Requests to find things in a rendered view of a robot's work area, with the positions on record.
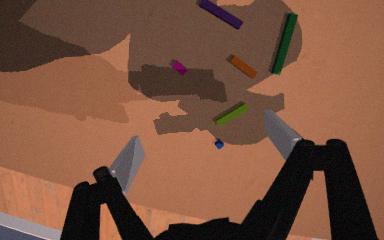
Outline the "small blue cube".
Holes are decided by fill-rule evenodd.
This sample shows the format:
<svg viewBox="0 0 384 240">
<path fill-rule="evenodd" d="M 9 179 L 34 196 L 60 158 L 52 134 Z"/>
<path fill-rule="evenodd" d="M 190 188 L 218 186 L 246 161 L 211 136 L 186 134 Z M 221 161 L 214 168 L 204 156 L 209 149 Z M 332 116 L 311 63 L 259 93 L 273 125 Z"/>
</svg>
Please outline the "small blue cube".
<svg viewBox="0 0 384 240">
<path fill-rule="evenodd" d="M 217 140 L 217 141 L 215 142 L 215 146 L 216 146 L 218 149 L 221 149 L 221 148 L 224 146 L 224 144 L 223 144 L 223 142 L 219 139 L 219 140 Z"/>
</svg>

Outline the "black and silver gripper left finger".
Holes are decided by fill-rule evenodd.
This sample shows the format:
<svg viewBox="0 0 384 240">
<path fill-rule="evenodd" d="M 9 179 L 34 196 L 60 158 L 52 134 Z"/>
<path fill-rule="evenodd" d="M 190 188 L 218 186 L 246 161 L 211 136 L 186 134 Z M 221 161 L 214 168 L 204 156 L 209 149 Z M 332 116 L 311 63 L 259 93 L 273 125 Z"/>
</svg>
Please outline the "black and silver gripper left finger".
<svg viewBox="0 0 384 240">
<path fill-rule="evenodd" d="M 97 183 L 89 185 L 84 181 L 77 184 L 60 240 L 99 240 L 100 210 L 105 203 L 122 240 L 155 240 L 124 196 L 145 156 L 139 135 L 132 136 L 109 169 L 102 166 L 93 172 Z"/>
</svg>

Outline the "dark purple rod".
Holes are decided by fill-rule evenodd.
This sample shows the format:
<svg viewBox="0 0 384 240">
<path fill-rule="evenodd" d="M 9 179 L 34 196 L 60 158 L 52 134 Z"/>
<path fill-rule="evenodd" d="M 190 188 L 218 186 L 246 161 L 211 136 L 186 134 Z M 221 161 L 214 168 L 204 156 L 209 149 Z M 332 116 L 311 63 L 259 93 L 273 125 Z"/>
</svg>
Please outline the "dark purple rod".
<svg viewBox="0 0 384 240">
<path fill-rule="evenodd" d="M 233 16 L 232 14 L 220 8 L 209 0 L 201 0 L 199 7 L 223 20 L 224 22 L 236 28 L 237 30 L 240 29 L 241 25 L 243 24 L 243 21 L 241 21 L 237 17 Z"/>
</svg>

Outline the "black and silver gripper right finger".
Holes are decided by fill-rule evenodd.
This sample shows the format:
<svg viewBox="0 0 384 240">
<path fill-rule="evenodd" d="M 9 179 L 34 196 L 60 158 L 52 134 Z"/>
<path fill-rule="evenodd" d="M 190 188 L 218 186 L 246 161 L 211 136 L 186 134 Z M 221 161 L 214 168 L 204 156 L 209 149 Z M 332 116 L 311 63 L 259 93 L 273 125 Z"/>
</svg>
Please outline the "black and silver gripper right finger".
<svg viewBox="0 0 384 240">
<path fill-rule="evenodd" d="M 264 121 L 266 135 L 286 162 L 227 240 L 286 240 L 314 171 L 325 175 L 331 240 L 379 240 L 346 142 L 315 145 L 271 109 L 264 111 Z"/>
</svg>

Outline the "orange rod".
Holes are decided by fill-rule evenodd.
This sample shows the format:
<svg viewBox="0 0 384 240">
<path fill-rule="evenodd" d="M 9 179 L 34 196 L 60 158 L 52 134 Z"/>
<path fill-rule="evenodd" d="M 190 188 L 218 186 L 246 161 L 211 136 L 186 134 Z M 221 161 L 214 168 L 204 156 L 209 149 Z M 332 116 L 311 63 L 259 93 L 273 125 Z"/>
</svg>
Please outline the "orange rod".
<svg viewBox="0 0 384 240">
<path fill-rule="evenodd" d="M 244 63 L 235 55 L 233 55 L 233 57 L 229 62 L 235 65 L 237 68 L 239 68 L 241 71 L 243 71 L 245 74 L 247 74 L 251 78 L 254 78 L 257 74 L 255 70 L 253 70 L 251 67 L 249 67 L 246 63 Z"/>
</svg>

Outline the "short magenta rod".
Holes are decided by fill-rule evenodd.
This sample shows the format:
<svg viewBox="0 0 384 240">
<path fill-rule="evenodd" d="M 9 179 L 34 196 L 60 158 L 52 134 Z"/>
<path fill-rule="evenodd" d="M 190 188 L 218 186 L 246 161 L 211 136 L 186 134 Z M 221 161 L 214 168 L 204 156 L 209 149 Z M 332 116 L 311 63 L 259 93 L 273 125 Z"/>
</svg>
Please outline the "short magenta rod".
<svg viewBox="0 0 384 240">
<path fill-rule="evenodd" d="M 177 60 L 175 63 L 172 65 L 172 67 L 178 71 L 182 76 L 186 73 L 187 69 Z"/>
</svg>

